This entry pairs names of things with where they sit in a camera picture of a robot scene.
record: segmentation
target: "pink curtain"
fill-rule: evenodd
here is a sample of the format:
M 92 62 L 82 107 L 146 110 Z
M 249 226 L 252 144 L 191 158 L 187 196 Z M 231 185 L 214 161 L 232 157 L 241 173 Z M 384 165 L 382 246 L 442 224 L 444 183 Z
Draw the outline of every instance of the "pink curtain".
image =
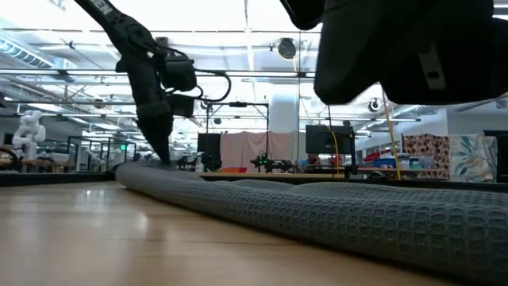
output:
M 268 133 L 268 157 L 291 160 L 293 149 L 291 133 Z M 250 160 L 256 159 L 267 149 L 266 133 L 224 133 L 221 137 L 222 167 L 246 167 L 247 172 L 257 172 Z

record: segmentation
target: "yellow cable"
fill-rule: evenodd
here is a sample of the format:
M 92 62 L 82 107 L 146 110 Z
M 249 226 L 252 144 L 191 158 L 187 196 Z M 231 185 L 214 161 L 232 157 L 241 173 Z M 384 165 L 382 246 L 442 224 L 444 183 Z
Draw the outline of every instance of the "yellow cable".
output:
M 326 128 L 328 128 L 328 130 L 330 131 L 330 133 L 332 134 L 333 136 L 333 140 L 335 141 L 335 152 L 337 152 L 337 175 L 339 176 L 339 145 L 337 143 L 337 137 L 335 137 L 335 133 L 332 131 L 332 126 L 328 127 L 326 126 Z
M 390 139 L 391 139 L 391 148 L 394 150 L 394 157 L 395 157 L 395 167 L 397 168 L 397 179 L 400 180 L 402 177 L 400 176 L 400 166 L 398 165 L 398 156 L 397 156 L 397 146 L 395 146 L 395 140 L 394 140 L 394 129 L 391 125 L 390 120 L 390 113 L 388 112 L 387 107 L 387 99 L 386 95 L 383 91 L 383 104 L 384 104 L 384 114 L 387 116 L 387 123 L 388 123 L 388 130 L 390 131 Z

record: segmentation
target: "computer monitor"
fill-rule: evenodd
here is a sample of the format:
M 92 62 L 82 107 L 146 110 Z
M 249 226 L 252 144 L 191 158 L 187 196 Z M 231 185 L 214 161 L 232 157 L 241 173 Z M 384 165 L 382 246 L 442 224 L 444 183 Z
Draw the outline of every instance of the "computer monitor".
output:
M 355 131 L 351 126 L 332 126 L 339 154 L 355 153 Z M 327 126 L 306 126 L 306 153 L 336 153 L 335 141 Z
M 14 134 L 6 133 L 4 138 L 3 138 L 3 144 L 4 145 L 12 145 L 13 144 L 13 138 L 14 138 Z
M 220 160 L 221 158 L 221 134 L 199 133 L 198 152 L 204 152 Z

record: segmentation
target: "floral fabric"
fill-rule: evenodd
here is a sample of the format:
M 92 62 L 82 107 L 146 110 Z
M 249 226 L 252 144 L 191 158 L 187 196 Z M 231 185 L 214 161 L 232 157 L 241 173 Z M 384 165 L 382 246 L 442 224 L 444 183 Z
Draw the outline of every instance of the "floral fabric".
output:
M 418 179 L 449 179 L 450 148 L 447 136 L 422 134 L 403 136 L 405 153 L 412 157 L 432 157 L 433 169 L 431 172 L 419 172 Z
M 452 135 L 450 180 L 494 183 L 497 176 L 498 147 L 495 137 L 483 134 Z

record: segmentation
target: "robotic arm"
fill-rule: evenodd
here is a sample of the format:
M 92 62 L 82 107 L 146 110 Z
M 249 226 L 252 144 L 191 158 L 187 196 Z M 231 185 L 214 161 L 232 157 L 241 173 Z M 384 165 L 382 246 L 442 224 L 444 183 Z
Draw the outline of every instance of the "robotic arm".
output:
M 194 98 L 177 95 L 175 91 L 191 91 L 198 87 L 195 71 L 215 73 L 228 80 L 229 89 L 221 99 L 207 101 L 220 101 L 230 92 L 231 81 L 224 72 L 194 69 L 194 61 L 187 55 L 154 40 L 142 24 L 120 12 L 109 0 L 75 1 L 104 28 L 121 53 L 116 71 L 129 75 L 137 106 L 137 124 L 163 163 L 168 163 L 173 116 L 189 118 L 194 100 L 205 100 L 201 99 L 202 93 Z

